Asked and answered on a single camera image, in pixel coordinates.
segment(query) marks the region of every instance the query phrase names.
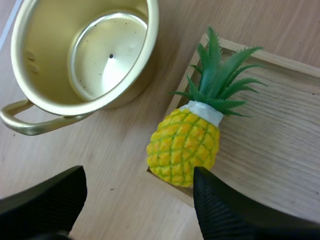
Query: pineapple crown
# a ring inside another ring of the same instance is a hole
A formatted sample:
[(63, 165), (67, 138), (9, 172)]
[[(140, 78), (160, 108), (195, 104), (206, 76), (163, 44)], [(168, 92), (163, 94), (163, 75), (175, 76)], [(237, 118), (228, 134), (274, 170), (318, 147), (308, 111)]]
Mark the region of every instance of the pineapple crown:
[(182, 95), (191, 101), (205, 103), (224, 115), (237, 115), (247, 117), (230, 109), (246, 104), (246, 101), (230, 100), (229, 98), (240, 91), (251, 91), (258, 93), (247, 84), (264, 83), (254, 78), (243, 78), (235, 81), (236, 77), (243, 71), (261, 67), (257, 64), (242, 66), (255, 51), (262, 47), (245, 48), (234, 53), (224, 62), (221, 61), (221, 47), (219, 38), (211, 27), (207, 29), (208, 44), (207, 49), (200, 43), (197, 52), (200, 56), (201, 67), (191, 65), (201, 74), (198, 87), (187, 75), (189, 82), (189, 92), (171, 92), (172, 94)]

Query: gold cup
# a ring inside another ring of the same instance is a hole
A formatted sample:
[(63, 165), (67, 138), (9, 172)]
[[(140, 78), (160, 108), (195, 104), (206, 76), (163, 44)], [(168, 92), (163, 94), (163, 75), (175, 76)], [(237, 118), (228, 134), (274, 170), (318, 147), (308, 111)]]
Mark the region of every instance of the gold cup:
[[(25, 0), (11, 58), (27, 100), (1, 110), (4, 124), (39, 135), (132, 101), (152, 80), (158, 28), (157, 0)], [(14, 117), (33, 105), (61, 117)]]

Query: toy pineapple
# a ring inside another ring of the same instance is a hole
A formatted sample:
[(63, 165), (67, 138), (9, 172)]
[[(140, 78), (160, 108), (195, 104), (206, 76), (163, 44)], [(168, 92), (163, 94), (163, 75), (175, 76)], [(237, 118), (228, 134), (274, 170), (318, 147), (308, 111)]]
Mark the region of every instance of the toy pineapple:
[(218, 37), (211, 27), (207, 34), (207, 49), (202, 44), (197, 48), (201, 67), (194, 66), (201, 74), (199, 86), (196, 87), (187, 76), (189, 93), (173, 92), (190, 101), (158, 125), (146, 148), (150, 170), (165, 182), (180, 187), (192, 186), (194, 167), (210, 170), (215, 164), (220, 139), (218, 127), (223, 116), (243, 116), (231, 109), (246, 102), (229, 98), (239, 91), (257, 93), (247, 84), (263, 84), (253, 78), (235, 81), (244, 70), (257, 66), (241, 67), (260, 47), (244, 49), (222, 62)]

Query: light wood surface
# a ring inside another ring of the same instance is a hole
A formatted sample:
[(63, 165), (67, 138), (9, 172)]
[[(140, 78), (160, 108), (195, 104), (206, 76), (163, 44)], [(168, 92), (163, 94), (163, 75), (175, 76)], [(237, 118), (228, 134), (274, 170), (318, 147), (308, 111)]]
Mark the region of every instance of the light wood surface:
[[(0, 0), (1, 7), (5, 1)], [(172, 99), (167, 92), (177, 89), (208, 25), (224, 39), (247, 46), (264, 46), (267, 52), (320, 67), (318, 0), (159, 0), (159, 5), (160, 66), (153, 83), (138, 99), (122, 108), (99, 111), (80, 123), (35, 137), (15, 134), (0, 124), (1, 196), (27, 189), (74, 165), (84, 166), (88, 198), (72, 231), (77, 240), (201, 239), (195, 210), (156, 184), (141, 181), (138, 173), (150, 136)], [(2, 15), (0, 21), (6, 21)], [(7, 38), (0, 51), (0, 107), (24, 99), (10, 61), (10, 38)], [(272, 89), (273, 98), (276, 94), (288, 94), (282, 92), (280, 83), (268, 91)], [(297, 91), (292, 87), (290, 94)], [(315, 99), (320, 95), (317, 87), (311, 88), (310, 93), (315, 93), (312, 95)], [(313, 122), (307, 115), (301, 122), (305, 134), (296, 136), (295, 129), (291, 135), (281, 135), (280, 130), (270, 130), (269, 134), (284, 140), (305, 141), (309, 148), (298, 149), (299, 162), (283, 158), (279, 169), (272, 154), (281, 156), (282, 152), (275, 152), (272, 142), (256, 149), (247, 145), (241, 151), (255, 149), (255, 154), (239, 159), (236, 146), (244, 140), (228, 134), (239, 121), (230, 118), (221, 129), (221, 151), (228, 149), (233, 154), (221, 155), (214, 173), (251, 198), (287, 212), (296, 208), (296, 215), (319, 222), (319, 211), (315, 210), (320, 206), (316, 161), (319, 157), (306, 152), (317, 147), (318, 143), (309, 141), (309, 137), (314, 139), (317, 134), (311, 132), (310, 125), (320, 123), (314, 120), (319, 113), (311, 108), (310, 102), (298, 97), (297, 100), (299, 105), (309, 104), (308, 114), (313, 116)], [(264, 103), (265, 112), (261, 116), (272, 109), (268, 103)], [(298, 114), (292, 106), (294, 103), (283, 103), (288, 114)], [(36, 108), (20, 117), (33, 122), (53, 118)], [(301, 211), (305, 209), (314, 209), (316, 213)]]

